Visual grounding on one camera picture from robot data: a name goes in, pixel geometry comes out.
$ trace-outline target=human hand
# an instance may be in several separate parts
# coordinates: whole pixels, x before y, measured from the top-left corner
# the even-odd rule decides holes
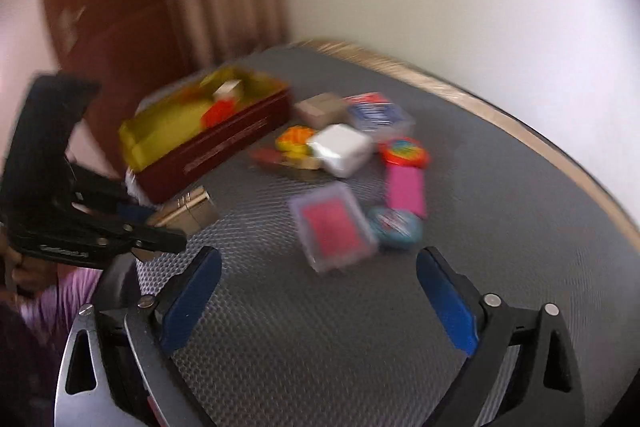
[[[46,290],[58,280],[56,263],[18,253],[9,247],[4,230],[0,232],[0,257],[14,266],[11,278],[27,291],[36,293]]]

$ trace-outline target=round colorful container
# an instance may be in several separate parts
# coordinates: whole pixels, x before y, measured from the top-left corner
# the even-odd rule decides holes
[[[367,217],[371,230],[386,247],[407,250],[422,240],[422,221],[407,210],[374,206]]]
[[[424,169],[430,162],[429,153],[412,138],[397,138],[380,146],[386,163]]]

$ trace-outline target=white square box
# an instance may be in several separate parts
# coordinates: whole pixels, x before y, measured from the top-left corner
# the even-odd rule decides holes
[[[330,125],[307,142],[324,169],[337,178],[348,178],[371,158],[373,140],[343,123]]]

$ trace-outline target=table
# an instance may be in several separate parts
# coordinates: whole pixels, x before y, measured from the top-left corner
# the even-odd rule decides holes
[[[297,100],[379,90],[410,113],[433,157],[425,242],[482,293],[534,309],[555,302],[574,341],[587,423],[608,416],[640,365],[640,235],[597,184],[508,115],[383,57],[312,42],[239,62],[285,79]],[[347,182],[364,209],[383,200],[380,162]],[[184,255],[139,264],[138,273],[143,293],[155,293],[203,245],[221,251],[221,282],[174,354],[216,424],[421,425],[464,358],[417,282],[415,251],[321,277],[287,210],[289,197],[312,187],[252,169],[245,153],[201,184],[223,219]],[[515,356],[512,348],[481,423],[495,413]]]

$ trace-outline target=red playing card box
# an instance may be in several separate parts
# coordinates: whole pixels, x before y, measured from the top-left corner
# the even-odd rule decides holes
[[[377,240],[349,186],[334,182],[289,200],[309,264],[318,272],[373,255]]]

